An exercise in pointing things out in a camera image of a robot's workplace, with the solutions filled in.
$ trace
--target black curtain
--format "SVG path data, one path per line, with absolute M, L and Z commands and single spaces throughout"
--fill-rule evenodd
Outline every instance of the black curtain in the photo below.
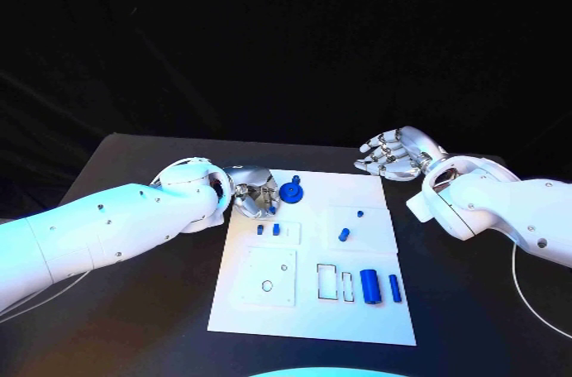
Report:
M 57 204 L 112 132 L 357 147 L 412 125 L 569 180 L 569 5 L 1 0 L 0 217 Z

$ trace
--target table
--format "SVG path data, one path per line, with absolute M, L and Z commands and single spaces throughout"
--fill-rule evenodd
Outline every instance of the table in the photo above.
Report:
M 113 134 L 61 203 L 126 183 L 146 184 L 188 156 L 206 156 L 221 167 L 360 173 L 358 152 L 347 148 Z M 422 224 L 404 206 L 420 179 L 383 180 L 383 189 L 416 347 L 207 332 L 226 223 L 95 270 L 61 296 L 0 325 L 0 374 L 243 376 L 337 366 L 403 375 L 569 375 L 572 342 L 517 297 L 510 241 L 485 231 L 462 242 L 433 220 Z M 517 270 L 530 303 L 572 331 L 569 270 L 523 252 Z

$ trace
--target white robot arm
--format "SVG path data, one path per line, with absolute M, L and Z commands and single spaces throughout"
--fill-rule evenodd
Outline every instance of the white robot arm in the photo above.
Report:
M 425 173 L 420 193 L 407 201 L 420 222 L 435 218 L 462 241 L 491 228 L 527 253 L 572 267 L 570 184 L 520 181 L 491 160 L 449 156 L 410 126 L 376 136 L 360 151 L 373 147 L 354 162 L 358 169 L 397 181 Z
M 177 161 L 149 186 L 110 188 L 0 226 L 0 312 L 61 279 L 136 256 L 172 239 L 223 223 L 234 195 L 252 218 L 275 213 L 268 169 L 227 171 L 204 158 Z

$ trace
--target robotic hand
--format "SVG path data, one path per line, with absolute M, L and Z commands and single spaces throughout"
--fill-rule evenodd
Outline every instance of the robotic hand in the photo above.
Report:
M 234 195 L 252 218 L 279 206 L 276 183 L 257 166 L 217 168 L 204 158 L 167 166 L 149 186 L 126 184 L 0 226 L 0 314 L 61 279 L 118 263 L 223 223 Z
M 396 181 L 423 173 L 422 190 L 406 202 L 420 222 L 438 220 L 462 241 L 487 228 L 530 254 L 572 267 L 572 185 L 524 180 L 485 158 L 449 156 L 413 127 L 386 131 L 360 147 L 376 148 L 354 166 Z

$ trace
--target circular hole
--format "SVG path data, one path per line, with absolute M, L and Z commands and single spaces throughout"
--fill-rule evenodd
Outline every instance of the circular hole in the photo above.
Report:
M 269 292 L 269 291 L 272 290 L 272 282 L 270 282 L 269 280 L 265 280 L 265 281 L 262 282 L 262 290 L 263 290 L 265 292 Z

